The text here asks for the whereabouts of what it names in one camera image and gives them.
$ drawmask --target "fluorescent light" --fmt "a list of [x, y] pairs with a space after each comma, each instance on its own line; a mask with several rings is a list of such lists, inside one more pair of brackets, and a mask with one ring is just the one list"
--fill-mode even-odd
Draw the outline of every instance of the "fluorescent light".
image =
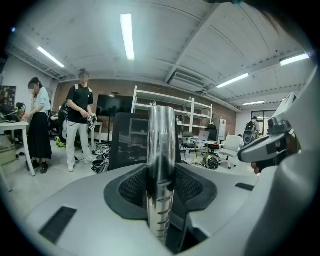
[[41, 47], [38, 48], [38, 50], [40, 52], [42, 52], [45, 56], [47, 56], [50, 60], [52, 60], [54, 63], [56, 63], [57, 65], [59, 65], [61, 68], [64, 68], [65, 66], [62, 65], [59, 61], [57, 61], [54, 57], [52, 57], [47, 51], [45, 51], [44, 49], [42, 49]]
[[260, 103], [265, 103], [265, 101], [264, 101], [264, 100], [262, 100], [262, 101], [256, 101], [256, 102], [244, 103], [244, 104], [242, 104], [242, 105], [244, 105], [244, 106], [248, 106], [248, 105], [260, 104]]
[[122, 36], [124, 41], [125, 53], [128, 61], [135, 60], [134, 40], [132, 36], [132, 17], [131, 14], [120, 14]]
[[239, 81], [239, 80], [241, 80], [241, 79], [247, 78], [248, 76], [249, 76], [248, 73], [243, 74], [243, 75], [240, 75], [240, 76], [238, 76], [238, 77], [236, 77], [236, 78], [234, 78], [234, 79], [232, 79], [232, 80], [230, 80], [230, 81], [228, 81], [228, 82], [224, 82], [224, 83], [218, 85], [217, 88], [221, 88], [221, 87], [230, 85], [230, 84], [232, 84], [232, 83], [234, 83], [234, 82], [236, 82], [236, 81]]
[[302, 61], [302, 60], [309, 59], [309, 58], [310, 58], [310, 56], [308, 54], [302, 54], [302, 55], [299, 55], [299, 56], [295, 56], [295, 57], [292, 57], [292, 58], [285, 59], [285, 60], [280, 62], [280, 65], [281, 66], [285, 66], [285, 65], [288, 65], [290, 63]]

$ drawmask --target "white wall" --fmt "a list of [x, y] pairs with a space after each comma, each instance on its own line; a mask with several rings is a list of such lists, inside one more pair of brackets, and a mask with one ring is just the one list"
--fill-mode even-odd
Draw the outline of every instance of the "white wall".
[[236, 114], [236, 123], [235, 123], [235, 135], [244, 135], [245, 128], [247, 123], [250, 122], [252, 116], [251, 112], [252, 111], [272, 111], [276, 110], [275, 107], [265, 107], [265, 108], [252, 108], [252, 109], [246, 109], [242, 110], [240, 113]]
[[31, 95], [28, 83], [34, 77], [40, 79], [42, 85], [48, 90], [49, 98], [56, 94], [57, 83], [35, 68], [10, 56], [3, 69], [3, 86], [16, 86], [15, 103], [24, 103], [27, 111], [31, 110]]

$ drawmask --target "black skirt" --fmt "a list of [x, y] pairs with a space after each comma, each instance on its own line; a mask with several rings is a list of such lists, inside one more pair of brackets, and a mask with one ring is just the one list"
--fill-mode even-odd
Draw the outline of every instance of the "black skirt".
[[51, 159], [48, 116], [44, 112], [35, 113], [28, 132], [28, 148], [31, 158]]

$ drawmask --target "metal cylinder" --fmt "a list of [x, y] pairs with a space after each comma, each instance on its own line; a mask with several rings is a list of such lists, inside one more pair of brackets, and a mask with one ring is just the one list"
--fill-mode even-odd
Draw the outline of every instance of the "metal cylinder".
[[147, 208], [150, 231], [164, 245], [170, 226], [176, 165], [176, 121], [172, 107], [149, 111]]

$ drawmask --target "black monitor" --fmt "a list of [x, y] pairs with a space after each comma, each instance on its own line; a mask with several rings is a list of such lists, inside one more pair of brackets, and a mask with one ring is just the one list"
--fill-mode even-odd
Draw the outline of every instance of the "black monitor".
[[114, 117], [117, 113], [131, 113], [133, 97], [99, 95], [96, 115]]

